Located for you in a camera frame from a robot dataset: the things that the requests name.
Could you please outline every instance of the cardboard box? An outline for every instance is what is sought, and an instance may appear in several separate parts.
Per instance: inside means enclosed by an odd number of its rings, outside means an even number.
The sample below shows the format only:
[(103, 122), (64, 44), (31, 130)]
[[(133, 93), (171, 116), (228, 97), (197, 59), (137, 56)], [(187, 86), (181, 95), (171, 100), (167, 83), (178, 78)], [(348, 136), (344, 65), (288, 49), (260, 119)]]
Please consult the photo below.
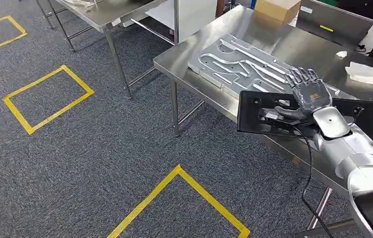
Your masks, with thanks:
[(300, 0), (257, 0), (254, 16), (273, 25), (290, 23), (300, 10)]

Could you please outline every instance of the robotic thumb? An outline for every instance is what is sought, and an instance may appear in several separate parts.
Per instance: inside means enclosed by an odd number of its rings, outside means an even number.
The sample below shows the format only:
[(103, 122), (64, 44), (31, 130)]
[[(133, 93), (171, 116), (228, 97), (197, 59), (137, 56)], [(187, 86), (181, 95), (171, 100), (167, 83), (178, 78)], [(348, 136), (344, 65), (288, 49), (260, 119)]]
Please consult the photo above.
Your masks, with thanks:
[(274, 108), (280, 115), (284, 116), (285, 118), (289, 119), (296, 119), (296, 120), (301, 120), (306, 118), (306, 116), (302, 113), (300, 109), (297, 110), (288, 110), (284, 109), (280, 106), (276, 106)]

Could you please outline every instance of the robotic arm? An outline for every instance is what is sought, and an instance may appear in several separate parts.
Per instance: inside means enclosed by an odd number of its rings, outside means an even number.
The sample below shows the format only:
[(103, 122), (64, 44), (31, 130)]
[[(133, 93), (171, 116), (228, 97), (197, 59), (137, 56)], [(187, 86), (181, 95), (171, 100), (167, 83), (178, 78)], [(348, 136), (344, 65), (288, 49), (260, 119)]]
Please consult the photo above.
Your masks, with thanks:
[(347, 182), (350, 212), (366, 237), (373, 237), (373, 141), (348, 124), (313, 70), (292, 69), (286, 78), (300, 108), (275, 107), (284, 117), (312, 119), (319, 127), (313, 141), (338, 177)]

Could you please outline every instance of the stainless steel table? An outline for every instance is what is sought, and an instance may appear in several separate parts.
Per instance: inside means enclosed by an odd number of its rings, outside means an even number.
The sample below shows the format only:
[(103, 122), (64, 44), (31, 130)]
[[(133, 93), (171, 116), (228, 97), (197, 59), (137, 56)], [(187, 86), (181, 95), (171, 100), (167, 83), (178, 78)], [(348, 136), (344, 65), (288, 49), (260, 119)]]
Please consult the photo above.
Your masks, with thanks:
[[(70, 48), (74, 51), (74, 46), (71, 43), (71, 39), (90, 30), (90, 29), (96, 29), (97, 31), (104, 33), (107, 38), (107, 42), (110, 47), (110, 51), (112, 53), (113, 59), (115, 61), (115, 66), (118, 71), (119, 77), (121, 79), (123, 88), (126, 91), (126, 95), (128, 98), (131, 98), (131, 92), (129, 90), (129, 87), (134, 85), (136, 82), (144, 78), (146, 75), (151, 73), (154, 69), (154, 67), (148, 69), (144, 73), (142, 73), (140, 76), (132, 80), (131, 82), (127, 82), (125, 74), (123, 72), (122, 65), (120, 63), (119, 55), (117, 53), (116, 47), (115, 47), (115, 40), (113, 39), (111, 35), (111, 29), (114, 27), (119, 27), (120, 24), (132, 21), (141, 27), (145, 28), (146, 30), (152, 32), (156, 36), (162, 38), (166, 42), (169, 42), (170, 44), (174, 45), (178, 42), (179, 39), (179, 31), (178, 31), (178, 0), (175, 1), (175, 11), (174, 11), (174, 19), (175, 19), (175, 38), (174, 42), (172, 42), (170, 39), (166, 38), (165, 36), (162, 36), (161, 34), (157, 33), (156, 31), (148, 28), (147, 26), (141, 24), (137, 20), (135, 20), (136, 17), (141, 16), (146, 11), (150, 10), (151, 8), (157, 7), (161, 3), (165, 2), (166, 0), (96, 0), (97, 4), (85, 7), (85, 6), (79, 6), (79, 5), (73, 5), (65, 0), (56, 0), (58, 3), (60, 3), (63, 8), (55, 10), (51, 0), (47, 0), (49, 7), (51, 8), (51, 13), (45, 13), (45, 11), (42, 9), (41, 5), (39, 4), (39, 0), (36, 0), (37, 4), (41, 8), (41, 12), (48, 22), (48, 25), (50, 28), (52, 28), (51, 23), (48, 20), (48, 17), (53, 15), (55, 19), (58, 22), (58, 25), (62, 31), (62, 34), (69, 44)], [(61, 24), (61, 21), (59, 20), (59, 17), (57, 13), (62, 12), (63, 10), (69, 10), (73, 12), (75, 15), (80, 17), (83, 21), (88, 23), (90, 26), (82, 29), (76, 33), (73, 33), (71, 35), (68, 35)]]
[[(289, 65), (312, 68), (328, 84), (350, 95), (363, 100), (373, 100), (373, 85), (347, 79), (344, 69), (344, 66), (348, 66), (350, 61), (373, 66), (372, 58), (288, 25), (279, 30), (271, 29), (259, 24), (252, 18), (252, 13), (252, 10), (238, 6), (154, 59), (155, 67), (170, 78), (173, 127), (176, 135), (179, 134), (179, 123), (202, 104), (198, 104), (179, 120), (177, 84), (194, 93), (232, 121), (237, 121), (238, 99), (223, 93), (220, 88), (188, 68), (188, 59), (193, 52), (200, 52), (225, 34), (242, 39)], [(335, 54), (339, 51), (348, 51), (348, 56), (344, 59), (338, 58)], [(306, 144), (297, 139), (286, 137), (262, 135), (258, 137), (271, 148), (281, 152), (294, 164), (302, 166), (306, 170), (309, 169)], [(321, 213), (331, 189), (343, 196), (347, 196), (348, 191), (344, 181), (335, 175), (318, 152), (314, 153), (314, 167), (314, 177), (328, 187), (318, 206), (318, 212)], [(309, 228), (313, 228), (315, 225), (316, 220), (314, 219)]]

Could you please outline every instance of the yellow tape square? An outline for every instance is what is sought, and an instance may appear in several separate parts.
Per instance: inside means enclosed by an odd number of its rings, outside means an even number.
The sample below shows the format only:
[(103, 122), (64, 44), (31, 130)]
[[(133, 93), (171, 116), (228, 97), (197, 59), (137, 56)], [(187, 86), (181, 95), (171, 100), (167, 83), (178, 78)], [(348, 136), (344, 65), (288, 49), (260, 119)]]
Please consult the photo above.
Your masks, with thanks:
[(26, 30), (24, 30), (23, 27), (21, 27), (20, 24), (18, 24), (11, 16), (5, 16), (5, 17), (0, 18), (0, 21), (3, 21), (3, 20), (9, 20), (13, 24), (13, 26), (15, 26), (15, 28), (17, 28), (21, 32), (21, 35), (0, 43), (0, 47), (10, 42), (13, 42), (15, 40), (18, 40), (22, 38), (23, 36), (27, 35)]
[(238, 238), (246, 238), (250, 234), (237, 218), (235, 218), (225, 207), (223, 207), (215, 198), (213, 198), (205, 189), (200, 186), (189, 174), (187, 174), (180, 165), (176, 166), (156, 188), (142, 201), (137, 207), (128, 214), (125, 219), (107, 236), (107, 238), (116, 238), (121, 232), (141, 213), (141, 211), (168, 185), (174, 177), (181, 176), (191, 187), (193, 187), (211, 206), (213, 206), (225, 219), (227, 219), (236, 229), (240, 231)]
[[(64, 70), (72, 79), (74, 79), (85, 91), (86, 93), (79, 97), (78, 99), (76, 99), (74, 102), (68, 104), (67, 106), (65, 106), (63, 109), (59, 110), (58, 112), (54, 113), (52, 116), (46, 118), (45, 120), (43, 120), (41, 123), (37, 124), (36, 126), (32, 127), (27, 121), (26, 119), (23, 117), (23, 115), (18, 111), (18, 109), (16, 108), (16, 106), (11, 102), (10, 98), (23, 92), (24, 90), (26, 89), (29, 89), (37, 84), (39, 84), (40, 82), (44, 81), (45, 79), (48, 79), (50, 78), (51, 76), (61, 72), (62, 70)], [(29, 135), (31, 135), (33, 132), (35, 132), (35, 130), (39, 129), (40, 127), (44, 126), (46, 123), (50, 122), (51, 120), (55, 119), (57, 116), (65, 113), (66, 111), (68, 111), (70, 108), (74, 107), (75, 105), (77, 105), (78, 103), (80, 103), (81, 101), (83, 101), (84, 99), (86, 99), (87, 97), (89, 97), (90, 95), (92, 95), (94, 93), (94, 91), (89, 87), (87, 86), (77, 75), (75, 75), (66, 65), (61, 65), (61, 67), (59, 67), (57, 70), (53, 71), (53, 72), (50, 72), (49, 74), (43, 76), (42, 78), (8, 94), (7, 96), (5, 96), (2, 100), (4, 101), (4, 103), (7, 105), (7, 107), (10, 109), (10, 111), (14, 114), (14, 116), (17, 118), (17, 120), (20, 122), (20, 124), (23, 126), (23, 128), (27, 131), (27, 133)]]

